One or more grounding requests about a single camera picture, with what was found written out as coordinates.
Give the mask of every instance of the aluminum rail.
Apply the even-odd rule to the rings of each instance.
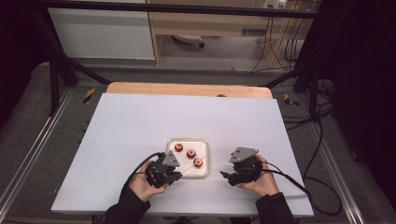
[[[235,15],[250,17],[280,17],[301,19],[335,19],[336,15],[328,12],[298,11],[282,9],[265,9],[250,7],[204,7],[166,4],[138,4],[138,3],[110,3],[88,1],[61,1],[61,0],[35,0],[35,6],[88,9],[88,10],[112,10],[112,11],[146,11],[146,12],[172,12],[172,13],[195,13],[213,15]]]
[[[301,96],[300,94],[298,94],[297,96],[305,114],[309,115],[308,102],[306,100],[306,97]],[[318,140],[320,136],[320,129],[318,124],[311,122],[310,125],[313,134]],[[327,145],[326,140],[324,138],[322,139],[320,145],[320,155],[323,159],[324,164],[326,165],[327,170],[329,171],[329,175],[330,178],[332,179],[332,183],[334,184],[334,188],[338,192],[341,198],[349,222],[351,224],[363,224],[364,219],[363,216],[361,215],[361,210],[356,204],[355,199],[353,198],[353,195],[349,189],[349,186],[347,185],[347,182],[345,181],[340,168],[338,168],[338,165],[334,157],[332,156],[329,146]]]
[[[33,166],[35,165],[35,161],[40,155],[40,152],[43,149],[44,145],[46,145],[47,140],[49,139],[53,128],[55,127],[62,113],[64,112],[64,109],[66,108],[69,98],[73,94],[73,92],[74,92],[73,88],[67,88],[64,91],[64,94],[60,101],[60,106],[55,111],[54,115],[47,119],[46,124],[44,125],[43,129],[41,130],[35,142],[33,143],[32,147],[30,148],[25,159],[21,163],[20,168],[18,169],[18,171],[16,172],[16,174],[8,184],[3,195],[1,196],[0,223],[3,222],[9,208],[11,207],[15,198],[17,197],[18,192],[20,191],[24,181],[26,180]]]

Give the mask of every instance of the black cable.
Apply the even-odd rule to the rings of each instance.
[[[318,116],[321,117],[321,118],[324,118],[327,115],[331,114],[332,112],[333,112],[332,107],[331,108],[327,108],[326,110],[321,111],[318,114]],[[314,119],[309,116],[309,117],[306,117],[306,119],[303,119],[303,120],[296,120],[296,121],[294,121],[294,120],[284,120],[284,123],[285,124],[296,123],[295,126],[292,126],[292,127],[289,127],[289,128],[286,129],[287,131],[291,131],[291,130],[299,128],[299,127],[301,127],[301,126],[303,126],[303,125],[305,125],[305,124],[307,124],[307,123],[309,123],[310,121],[313,121],[313,120]]]
[[[330,90],[326,84],[324,83],[324,79],[322,79],[320,81],[320,84],[318,85],[318,87],[320,87],[320,89],[318,89],[318,93],[325,98],[328,101],[332,100],[332,96],[334,93],[334,85],[332,85],[332,90]]]
[[[263,68],[263,69],[259,69],[259,70],[256,70],[256,71],[254,71],[254,72],[252,72],[252,73],[257,73],[257,72],[260,72],[260,71],[266,71],[266,70],[274,70],[274,69],[285,69],[284,67],[277,67],[277,68]]]
[[[283,177],[287,178],[290,183],[292,183],[294,186],[296,186],[298,189],[300,189],[302,192],[306,194],[308,197],[309,202],[312,203],[312,194],[311,192],[306,189],[303,185],[301,185],[299,182],[297,182],[295,179],[293,179],[289,175],[285,175],[282,171],[276,171],[276,170],[270,170],[270,169],[258,169],[258,168],[242,168],[243,170],[250,170],[250,171],[262,171],[262,172],[268,172],[268,173],[273,173],[277,175],[282,175]]]
[[[290,55],[289,60],[295,60],[295,61],[297,61],[297,57],[296,57],[297,39],[296,39],[296,37],[297,37],[298,32],[300,31],[300,28],[301,28],[301,25],[303,24],[303,22],[304,22],[304,20],[301,20],[300,24],[297,26],[297,30],[296,30],[296,32],[294,33],[293,38],[291,39],[292,41],[296,41],[296,44],[294,45],[294,58],[291,59],[291,55]]]
[[[282,171],[280,171],[280,169],[279,168],[277,168],[277,166],[275,166],[275,165],[273,165],[272,163],[270,163],[270,162],[268,162],[268,161],[263,161],[262,163],[265,163],[265,164],[268,164],[268,165],[271,165],[271,166],[274,166],[279,172],[282,172]]]
[[[145,160],[140,162],[140,164],[136,167],[136,169],[134,169],[134,171],[131,173],[131,175],[128,176],[128,179],[125,181],[125,184],[122,186],[120,196],[128,188],[129,183],[131,182],[132,178],[137,174],[137,171],[140,169],[140,167],[142,167],[142,165],[145,164],[147,161],[149,161],[151,158],[153,158],[155,156],[160,157],[161,155],[162,155],[161,152],[156,152],[154,154],[149,155]]]
[[[295,59],[295,57],[294,58],[291,58],[291,55],[293,54],[293,50],[294,50],[294,52],[295,52],[295,48],[293,48],[294,46],[297,46],[297,43],[296,44],[294,44],[294,39],[291,41],[291,46],[290,46],[290,49],[291,49],[291,51],[290,51],[290,60],[288,60],[288,63],[289,63],[289,66],[291,66],[291,62],[296,62],[297,60]]]
[[[284,119],[309,119],[310,116],[284,116],[284,115],[282,115],[282,118],[284,118]]]
[[[293,10],[295,10],[295,9],[297,8],[298,2],[299,2],[299,0],[296,1]],[[292,54],[292,47],[293,47],[293,45],[294,45],[295,36],[294,36],[294,38],[291,40],[291,54]],[[287,59],[287,51],[288,51],[288,47],[289,47],[289,42],[290,42],[290,40],[288,39],[288,42],[287,42],[287,44],[286,44],[285,51],[284,51],[284,54],[285,54],[284,57],[285,57],[285,60],[288,62],[289,71],[291,71],[291,61]]]
[[[337,191],[332,186],[326,184],[325,182],[323,182],[323,181],[321,181],[319,179],[316,179],[316,178],[310,177],[310,176],[306,176],[305,179],[304,179],[304,182],[307,179],[308,180],[312,180],[312,181],[316,181],[319,184],[326,186],[329,190],[332,191],[332,193],[334,193],[334,195],[335,195],[335,197],[337,197],[337,201],[338,201],[338,209],[335,212],[324,211],[323,209],[320,209],[319,207],[317,207],[314,203],[312,203],[312,207],[317,209],[320,213],[322,213],[324,215],[327,215],[327,216],[330,216],[330,217],[339,215],[342,212],[342,210],[343,210],[343,204],[341,203],[341,197],[340,197],[340,195],[338,195]]]
[[[317,49],[318,49],[321,45],[323,45],[323,43],[325,42],[325,40],[326,40],[327,38],[329,38],[329,36],[334,32],[334,30],[336,29],[336,27],[338,26],[338,24],[341,22],[341,20],[345,17],[345,15],[347,14],[347,12],[349,11],[350,7],[351,7],[352,4],[353,4],[353,1],[354,1],[354,0],[349,0],[349,3],[348,3],[348,5],[347,5],[345,11],[344,11],[344,12],[342,13],[342,15],[339,17],[339,19],[337,20],[337,22],[335,23],[335,25],[330,29],[330,31],[329,31],[325,36],[323,36],[323,37],[319,40],[319,42],[314,46],[314,48],[313,48],[310,52],[308,52],[308,53],[306,54],[306,56],[305,56],[303,59],[300,60],[300,64],[303,64],[307,59],[309,59],[309,57],[311,57],[311,55],[312,55],[315,51],[317,51]]]
[[[274,56],[275,56],[277,62],[279,63],[279,65],[280,65],[283,69],[286,69],[286,70],[287,70],[287,68],[284,67],[284,66],[282,65],[282,63],[280,62],[279,58],[277,57],[277,55],[276,55],[276,53],[274,52],[274,49],[273,49],[273,47],[272,47],[272,43],[271,43],[272,37],[271,37],[271,34],[272,34],[272,28],[273,28],[273,27],[274,27],[274,17],[271,18],[271,31],[270,31],[270,44],[269,44],[269,45],[270,45],[271,51],[274,53]]]
[[[288,39],[288,42],[286,42],[286,47],[284,48],[283,51],[283,57],[285,57],[285,60],[288,62],[295,62],[297,59],[291,58],[291,54],[293,53],[293,46],[294,46],[294,41],[297,41],[295,39]]]
[[[267,40],[267,31],[268,31],[268,25],[270,23],[270,18],[268,17],[268,21],[267,21],[267,26],[265,27],[265,35],[264,35],[264,44],[263,44],[263,48],[262,48],[262,56],[264,55],[265,52],[265,44],[266,44],[266,40]],[[259,65],[259,63],[262,61],[262,56],[260,56],[259,61],[256,63],[256,65],[254,66],[254,68],[249,72],[250,74],[255,73],[254,69],[256,69],[256,67]]]
[[[327,105],[327,104],[329,104],[329,103],[323,104],[323,105],[321,105],[321,106],[319,107],[318,114],[320,114],[321,108],[322,108],[323,106]],[[303,179],[305,179],[306,174],[308,173],[308,170],[309,170],[309,168],[310,168],[311,165],[312,165],[312,162],[314,161],[315,157],[317,156],[317,154],[318,154],[318,152],[319,152],[319,150],[320,150],[320,145],[321,145],[322,138],[323,138],[323,128],[322,128],[322,125],[321,125],[321,122],[320,122],[320,116],[318,116],[318,126],[319,126],[319,131],[320,131],[319,140],[318,140],[318,145],[317,145],[317,147],[315,148],[315,151],[314,151],[313,156],[311,157],[311,160],[309,161],[308,165],[307,165],[306,168],[305,168],[305,171],[304,171],[304,174],[303,174]]]
[[[321,106],[319,107],[319,109],[318,109],[318,115],[320,115],[322,107],[325,106],[325,105],[328,105],[328,104],[329,104],[329,103],[326,103],[326,104],[323,104],[323,105],[321,105]],[[318,117],[319,131],[320,131],[319,140],[318,140],[318,145],[317,145],[317,147],[316,147],[316,149],[315,149],[315,151],[314,151],[314,154],[313,154],[312,157],[311,157],[311,160],[309,161],[308,165],[307,165],[306,168],[305,168],[305,171],[304,171],[304,174],[303,174],[303,181],[305,182],[306,179],[316,181],[316,182],[318,182],[319,184],[322,184],[322,185],[326,186],[328,189],[330,189],[330,190],[335,194],[335,196],[337,197],[338,204],[339,204],[337,211],[335,211],[335,212],[326,212],[326,211],[324,211],[324,210],[318,208],[318,207],[317,207],[316,205],[314,205],[313,203],[312,203],[312,206],[313,206],[315,209],[317,209],[317,210],[318,210],[320,213],[322,213],[322,214],[325,214],[325,215],[327,215],[327,216],[337,216],[337,215],[339,215],[339,214],[342,212],[343,205],[342,205],[341,198],[340,198],[340,196],[338,195],[338,193],[336,192],[336,190],[335,190],[332,186],[330,186],[330,185],[324,183],[324,182],[321,181],[321,180],[318,180],[318,179],[316,179],[316,178],[307,176],[307,173],[308,173],[308,171],[309,171],[309,168],[311,167],[311,165],[312,165],[312,163],[313,163],[315,157],[316,157],[317,154],[318,154],[318,151],[319,151],[319,149],[320,149],[320,145],[321,145],[321,142],[322,142],[322,139],[323,139],[323,127],[322,127],[321,121],[320,121],[321,116],[317,116],[317,117]]]

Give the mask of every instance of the gray floor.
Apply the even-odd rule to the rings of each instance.
[[[261,49],[254,47],[249,40],[224,37],[204,38],[205,47],[176,42],[172,37],[165,39],[163,63],[156,65],[124,64],[123,68],[114,68],[111,64],[94,70],[100,75],[117,81],[135,82],[172,82],[257,86],[278,77],[285,70],[265,71],[249,74],[260,58]],[[67,169],[71,164],[78,141],[83,138],[88,127],[87,121],[105,86],[99,86],[89,104],[82,103],[91,80],[80,75],[81,86],[73,90],[64,114],[52,131],[47,144],[43,147],[35,166],[22,186],[14,204],[7,213],[7,219],[28,217],[35,219],[89,220],[85,216],[65,216],[50,211],[56,196],[54,192],[62,185]],[[298,101],[298,95],[291,88],[294,80],[288,80],[273,89],[274,97],[284,116],[304,116],[300,106],[285,105],[284,93],[291,100]],[[50,111],[50,89],[48,69],[38,67],[28,89],[21,98],[6,125],[0,130],[0,192],[3,193],[12,176],[17,172],[24,156],[38,136]],[[349,147],[337,119],[331,116],[322,120],[323,133],[337,164],[339,165],[353,197],[361,210],[366,223],[396,223],[396,213],[386,197],[376,185],[367,166],[351,158]],[[317,140],[309,125],[288,132],[290,142],[303,172],[315,149]],[[323,159],[318,155],[308,175],[320,178],[332,185]],[[314,203],[326,211],[334,211],[337,201],[333,194],[322,186],[306,182],[314,195]],[[301,223],[348,223],[346,213],[329,217],[315,211],[314,217],[305,217]]]

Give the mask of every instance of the black sleeve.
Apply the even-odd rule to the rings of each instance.
[[[108,208],[105,215],[95,224],[137,224],[149,208],[149,202],[143,203],[128,188],[119,202]]]
[[[292,224],[294,217],[283,193],[265,195],[256,202],[261,224]]]

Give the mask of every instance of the power strip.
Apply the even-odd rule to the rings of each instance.
[[[288,0],[265,0],[262,8],[284,9]]]

